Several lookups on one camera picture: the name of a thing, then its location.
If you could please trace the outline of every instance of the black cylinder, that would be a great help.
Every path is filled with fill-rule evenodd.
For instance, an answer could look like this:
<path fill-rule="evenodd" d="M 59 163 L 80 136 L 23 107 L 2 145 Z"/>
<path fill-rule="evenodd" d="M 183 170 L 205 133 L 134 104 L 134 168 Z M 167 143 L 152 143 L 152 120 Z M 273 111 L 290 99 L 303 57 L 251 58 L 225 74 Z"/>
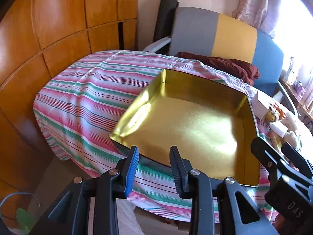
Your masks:
<path fill-rule="evenodd" d="M 154 29 L 153 42 L 171 35 L 178 0 L 161 0 Z"/>

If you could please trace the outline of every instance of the metal armrest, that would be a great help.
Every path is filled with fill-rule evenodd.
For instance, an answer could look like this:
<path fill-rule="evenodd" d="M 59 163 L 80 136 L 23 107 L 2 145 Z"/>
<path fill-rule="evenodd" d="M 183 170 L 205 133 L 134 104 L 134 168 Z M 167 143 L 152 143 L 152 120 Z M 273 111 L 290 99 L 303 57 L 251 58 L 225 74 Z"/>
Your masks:
<path fill-rule="evenodd" d="M 294 113 L 294 115 L 298 118 L 298 112 L 297 112 L 295 105 L 293 104 L 292 100 L 290 99 L 290 96 L 288 95 L 286 89 L 282 86 L 282 84 L 279 81 L 278 81 L 278 88 L 281 91 L 281 93 L 283 94 L 283 96 L 285 97 L 287 103 L 292 108 L 292 110 L 290 110 L 290 111 L 292 113 Z"/>
<path fill-rule="evenodd" d="M 171 38 L 170 37 L 164 37 L 152 44 L 150 44 L 149 46 L 146 46 L 145 49 L 143 51 L 147 51 L 150 53 L 155 53 L 158 50 L 160 50 L 161 48 L 163 48 L 165 45 L 167 45 L 168 43 L 171 42 Z"/>

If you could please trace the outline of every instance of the maroon cloth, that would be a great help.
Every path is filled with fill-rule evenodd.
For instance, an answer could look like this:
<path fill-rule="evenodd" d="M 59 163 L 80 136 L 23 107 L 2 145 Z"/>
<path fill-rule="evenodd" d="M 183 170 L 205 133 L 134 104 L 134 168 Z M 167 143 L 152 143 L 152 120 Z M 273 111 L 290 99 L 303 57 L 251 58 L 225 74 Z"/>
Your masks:
<path fill-rule="evenodd" d="M 241 60 L 223 59 L 221 57 L 207 57 L 188 52 L 179 52 L 176 56 L 179 58 L 199 60 L 205 65 L 227 72 L 234 77 L 242 79 L 249 85 L 253 85 L 254 79 L 258 79 L 260 77 L 259 70 L 256 66 Z"/>

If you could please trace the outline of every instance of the open gold tray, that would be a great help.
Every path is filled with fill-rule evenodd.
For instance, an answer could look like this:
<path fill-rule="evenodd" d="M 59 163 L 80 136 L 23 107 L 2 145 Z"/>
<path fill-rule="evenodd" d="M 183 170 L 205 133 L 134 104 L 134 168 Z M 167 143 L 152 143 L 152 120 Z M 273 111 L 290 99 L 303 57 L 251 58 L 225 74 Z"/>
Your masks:
<path fill-rule="evenodd" d="M 136 145 L 141 155 L 169 166 L 169 149 L 210 177 L 234 177 L 257 186 L 259 162 L 250 150 L 257 137 L 247 96 L 188 73 L 163 70 L 129 106 L 110 138 Z"/>

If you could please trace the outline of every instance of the tablecloth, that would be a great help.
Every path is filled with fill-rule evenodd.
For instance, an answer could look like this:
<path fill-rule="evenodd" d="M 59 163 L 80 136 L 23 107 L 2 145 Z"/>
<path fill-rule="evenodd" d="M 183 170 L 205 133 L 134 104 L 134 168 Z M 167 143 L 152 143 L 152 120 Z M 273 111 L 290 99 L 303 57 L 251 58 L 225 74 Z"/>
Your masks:
<path fill-rule="evenodd" d="M 54 77 L 37 94 L 33 110 L 52 151 L 72 159 L 91 177 L 115 167 L 120 155 L 109 133 L 135 97 L 162 69 L 179 70 L 226 84 L 252 98 L 256 89 L 197 60 L 148 52 L 102 51 L 90 54 Z M 269 124 L 256 119 L 262 138 L 271 144 Z M 264 200 L 267 171 L 260 167 L 259 186 L 248 194 L 269 220 L 277 213 Z M 190 221 L 191 200 L 176 193 L 171 174 L 138 165 L 129 198 L 136 206 L 162 217 Z M 214 205 L 218 222 L 217 203 Z"/>

